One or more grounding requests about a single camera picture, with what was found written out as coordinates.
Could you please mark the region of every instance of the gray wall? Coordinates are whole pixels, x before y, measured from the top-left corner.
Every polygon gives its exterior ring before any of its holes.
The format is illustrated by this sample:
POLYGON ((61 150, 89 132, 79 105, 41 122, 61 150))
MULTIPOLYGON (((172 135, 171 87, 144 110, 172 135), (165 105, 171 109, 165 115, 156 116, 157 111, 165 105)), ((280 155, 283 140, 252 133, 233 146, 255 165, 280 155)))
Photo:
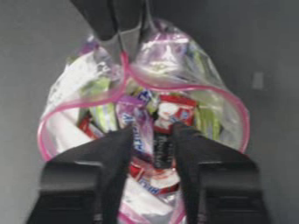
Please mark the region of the gray wall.
MULTIPOLYGON (((275 223, 299 214, 298 67, 299 2, 292 0, 155 0, 155 14, 200 42, 251 113, 248 155, 263 175, 275 223), (263 89, 252 88, 255 73, 263 89)), ((24 223, 43 161, 36 128, 67 56, 89 32, 68 1, 0 1, 0 217, 24 223)))

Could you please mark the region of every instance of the purple wrapper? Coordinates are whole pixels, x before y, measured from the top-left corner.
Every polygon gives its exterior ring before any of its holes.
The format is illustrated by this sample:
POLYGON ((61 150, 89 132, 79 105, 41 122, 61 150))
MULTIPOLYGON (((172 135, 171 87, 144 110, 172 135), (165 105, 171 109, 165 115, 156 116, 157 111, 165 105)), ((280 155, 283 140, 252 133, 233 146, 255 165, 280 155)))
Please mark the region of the purple wrapper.
POLYGON ((133 124, 135 151, 141 157, 153 155, 153 120, 145 111, 145 103, 124 95, 116 103, 116 118, 120 128, 133 124))

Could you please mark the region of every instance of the ziplock bag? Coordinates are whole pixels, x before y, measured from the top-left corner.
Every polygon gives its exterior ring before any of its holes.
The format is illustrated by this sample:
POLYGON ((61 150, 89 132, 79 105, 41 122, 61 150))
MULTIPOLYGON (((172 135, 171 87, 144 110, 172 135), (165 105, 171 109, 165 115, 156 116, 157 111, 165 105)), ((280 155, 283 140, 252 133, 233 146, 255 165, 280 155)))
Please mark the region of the ziplock bag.
POLYGON ((121 54, 121 66, 97 41, 88 39, 51 87, 37 133, 41 155, 49 160, 127 123, 135 125, 120 223, 181 223, 184 219, 175 161, 171 153, 164 155, 173 122, 192 125, 205 137, 241 152, 248 145, 248 111, 227 90, 209 56, 176 27, 160 20, 155 25, 156 32, 144 39, 131 64, 121 54), (156 136, 164 140, 157 141, 161 150, 155 148, 156 136))

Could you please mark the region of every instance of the red package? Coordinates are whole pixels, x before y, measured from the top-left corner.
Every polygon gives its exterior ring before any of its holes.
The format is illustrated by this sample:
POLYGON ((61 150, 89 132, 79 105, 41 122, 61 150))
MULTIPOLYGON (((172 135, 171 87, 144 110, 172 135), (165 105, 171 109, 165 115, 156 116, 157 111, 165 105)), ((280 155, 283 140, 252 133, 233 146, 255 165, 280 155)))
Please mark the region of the red package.
POLYGON ((161 95, 160 99, 159 118, 155 121, 153 129, 168 134, 173 123, 180 121, 192 125, 196 101, 179 95, 161 95))

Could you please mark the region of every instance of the clear plastic bag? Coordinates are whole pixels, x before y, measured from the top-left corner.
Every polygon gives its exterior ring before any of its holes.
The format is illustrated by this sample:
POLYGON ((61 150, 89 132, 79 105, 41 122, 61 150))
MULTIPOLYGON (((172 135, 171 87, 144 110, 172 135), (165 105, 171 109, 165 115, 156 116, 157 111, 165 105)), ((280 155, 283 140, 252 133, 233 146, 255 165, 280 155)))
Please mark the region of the clear plastic bag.
MULTIPOLYGON (((160 95, 179 94, 196 101, 192 125, 208 138, 244 152, 249 126, 248 111, 240 99, 227 90, 209 56, 191 37, 165 22, 157 21, 156 27, 157 32, 147 37, 140 46, 135 62, 128 64, 127 55, 123 54, 121 66, 113 64, 96 40, 88 39, 83 54, 67 65, 51 87, 37 133, 45 160, 92 141, 97 133, 91 136, 80 129, 81 117, 89 108, 97 107, 97 124, 109 127, 103 127, 99 135, 117 129, 117 124, 107 126, 104 123, 117 116, 113 110, 119 99, 123 95, 136 96, 143 90, 151 93, 148 111, 161 105, 155 99, 160 95)), ((161 175, 149 164, 139 165, 147 175, 161 175)), ((125 183, 119 222, 183 223, 180 192, 168 204, 167 198, 151 198, 155 197, 155 188, 141 185, 140 179, 137 181, 128 178, 125 183)))

